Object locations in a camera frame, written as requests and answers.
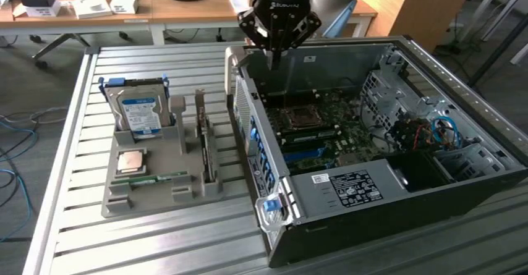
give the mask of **metal slatted table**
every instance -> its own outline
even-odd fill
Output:
[[[267,267],[224,101],[224,50],[243,43],[87,52],[24,274],[514,274],[528,261],[527,182],[466,216],[279,269]],[[167,74],[194,104],[204,88],[228,198],[194,208],[106,219],[100,202],[114,116],[99,77]],[[187,119],[194,119],[194,107]]]

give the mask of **white label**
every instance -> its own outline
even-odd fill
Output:
[[[142,185],[150,185],[150,184],[155,184],[156,180],[143,180],[143,181],[138,181],[138,182],[132,182],[131,185],[135,187],[140,187]]]
[[[327,136],[332,136],[334,134],[336,134],[336,131],[327,131],[327,132],[322,132],[319,133],[319,137],[327,137]]]
[[[304,57],[304,62],[306,62],[306,63],[312,63],[312,62],[315,62],[315,59],[316,59],[315,56],[306,56],[306,57]]]
[[[135,19],[135,20],[124,20],[123,22],[126,22],[126,23],[148,23],[148,20]]]
[[[300,137],[300,138],[294,139],[294,142],[312,140],[312,139],[316,139],[316,137],[318,136]]]
[[[331,179],[328,178],[328,174],[318,174],[312,175],[312,180],[315,184],[320,184],[322,182],[328,182]]]
[[[154,111],[155,107],[155,98],[123,100],[124,116],[127,116],[131,131],[139,135],[138,138],[142,135],[158,133],[162,129],[159,115]]]
[[[174,178],[174,176],[156,176],[156,179],[159,181],[166,181],[166,180],[171,180]]]

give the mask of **green circuit board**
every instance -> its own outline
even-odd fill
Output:
[[[324,152],[318,157],[287,161],[291,175],[363,163],[384,152],[374,144],[370,131],[359,120],[355,113],[358,106],[358,97],[330,92],[319,94],[315,103],[308,105],[267,108],[283,154],[298,146],[299,150],[303,150],[303,146],[310,146],[308,150],[324,148]],[[330,138],[312,138],[318,133],[331,130],[335,130],[335,134]],[[311,138],[311,140],[288,144],[290,142],[284,139],[287,136]]]

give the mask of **barcode sticker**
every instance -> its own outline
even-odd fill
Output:
[[[328,178],[328,174],[318,174],[312,175],[312,180],[315,184],[320,184],[322,182],[328,182],[331,179]]]
[[[315,62],[316,58],[318,58],[316,56],[306,56],[304,57],[304,62],[306,63],[312,63],[312,62]]]
[[[148,23],[148,20],[130,19],[130,20],[124,20],[123,22],[126,22],[126,23]]]

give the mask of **red cable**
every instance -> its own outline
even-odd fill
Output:
[[[419,126],[419,129],[416,130],[416,136],[415,136],[415,146],[412,147],[412,150],[415,150],[419,147],[419,136],[420,136],[420,131],[422,131],[423,125]]]

